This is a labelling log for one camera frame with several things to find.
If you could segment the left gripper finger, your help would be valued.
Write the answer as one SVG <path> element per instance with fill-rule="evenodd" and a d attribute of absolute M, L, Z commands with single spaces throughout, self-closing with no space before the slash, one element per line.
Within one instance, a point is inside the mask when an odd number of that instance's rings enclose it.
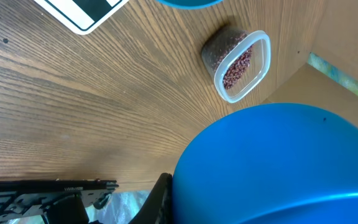
<path fill-rule="evenodd" d="M 129 224 L 172 224 L 172 180 L 169 173 L 158 178 L 149 196 Z"/>

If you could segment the teal metal bowl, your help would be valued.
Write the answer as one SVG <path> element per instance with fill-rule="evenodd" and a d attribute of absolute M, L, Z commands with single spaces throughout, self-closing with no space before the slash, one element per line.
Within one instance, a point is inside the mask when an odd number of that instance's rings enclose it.
<path fill-rule="evenodd" d="M 223 0 L 157 0 L 166 6 L 177 9 L 202 9 L 213 6 Z"/>

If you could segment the white digital kitchen scale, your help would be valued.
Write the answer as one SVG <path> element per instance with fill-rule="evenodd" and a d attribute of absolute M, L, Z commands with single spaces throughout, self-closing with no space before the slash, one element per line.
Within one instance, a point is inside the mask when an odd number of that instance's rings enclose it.
<path fill-rule="evenodd" d="M 128 0 L 35 0 L 54 18 L 78 35 L 90 34 Z"/>

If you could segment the red beans in container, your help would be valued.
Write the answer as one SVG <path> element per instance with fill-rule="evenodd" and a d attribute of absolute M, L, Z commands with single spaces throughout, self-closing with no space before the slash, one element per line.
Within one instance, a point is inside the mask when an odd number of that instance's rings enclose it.
<path fill-rule="evenodd" d="M 213 70 L 216 71 L 227 54 L 232 51 L 242 40 L 248 36 L 245 31 L 240 31 L 232 36 L 224 37 L 223 40 L 219 40 L 218 44 L 213 47 L 214 59 Z M 240 56 L 237 56 L 236 60 L 229 66 L 223 78 L 223 86 L 226 90 L 231 89 L 243 76 L 246 69 L 250 66 L 250 60 L 252 56 L 251 45 Z"/>

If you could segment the blue plastic measuring scoop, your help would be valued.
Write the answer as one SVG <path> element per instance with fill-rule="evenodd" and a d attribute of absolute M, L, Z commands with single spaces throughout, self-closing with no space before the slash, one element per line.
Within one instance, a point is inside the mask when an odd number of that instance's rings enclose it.
<path fill-rule="evenodd" d="M 189 143 L 175 223 L 358 223 L 358 128 L 314 106 L 260 105 Z"/>

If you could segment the clear plastic container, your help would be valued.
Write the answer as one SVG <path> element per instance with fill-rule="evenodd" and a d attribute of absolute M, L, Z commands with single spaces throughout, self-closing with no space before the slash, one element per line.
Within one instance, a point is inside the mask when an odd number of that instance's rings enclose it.
<path fill-rule="evenodd" d="M 204 44 L 201 58 L 220 97 L 236 103 L 266 76 L 272 59 L 270 37 L 262 30 L 226 26 Z"/>

